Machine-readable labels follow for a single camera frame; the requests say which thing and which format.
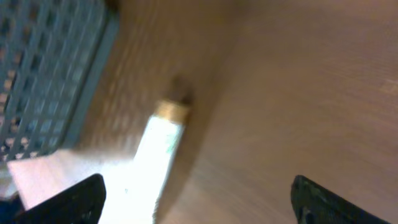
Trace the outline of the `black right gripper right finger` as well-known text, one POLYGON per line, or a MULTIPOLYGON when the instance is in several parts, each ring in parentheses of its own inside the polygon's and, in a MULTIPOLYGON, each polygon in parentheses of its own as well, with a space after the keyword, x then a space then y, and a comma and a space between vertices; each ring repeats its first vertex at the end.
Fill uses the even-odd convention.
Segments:
POLYGON ((290 200, 298 224, 389 224, 303 175, 295 177, 290 200))

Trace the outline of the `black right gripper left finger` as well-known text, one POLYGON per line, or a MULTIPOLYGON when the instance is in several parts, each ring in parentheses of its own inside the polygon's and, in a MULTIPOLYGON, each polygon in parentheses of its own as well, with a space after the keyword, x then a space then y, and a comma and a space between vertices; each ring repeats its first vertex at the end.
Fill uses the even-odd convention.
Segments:
POLYGON ((106 200, 101 174, 93 174, 12 219, 12 224, 97 224, 106 200))

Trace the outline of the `white tube brown cap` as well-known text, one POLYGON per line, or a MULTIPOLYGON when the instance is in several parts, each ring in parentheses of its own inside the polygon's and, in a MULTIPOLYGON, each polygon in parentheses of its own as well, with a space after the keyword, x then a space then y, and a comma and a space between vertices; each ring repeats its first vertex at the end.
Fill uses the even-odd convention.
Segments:
POLYGON ((103 168, 106 201, 100 223, 155 223, 189 112, 187 103, 159 101, 135 155, 103 168))

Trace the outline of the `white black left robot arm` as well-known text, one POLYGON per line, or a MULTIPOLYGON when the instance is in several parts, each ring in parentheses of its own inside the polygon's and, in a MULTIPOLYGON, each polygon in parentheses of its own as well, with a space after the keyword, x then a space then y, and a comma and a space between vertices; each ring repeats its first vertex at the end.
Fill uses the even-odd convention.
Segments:
POLYGON ((133 155, 103 151, 57 151, 35 159, 7 163, 25 208, 33 208, 93 174, 106 187, 105 208, 129 207, 129 165, 133 155))

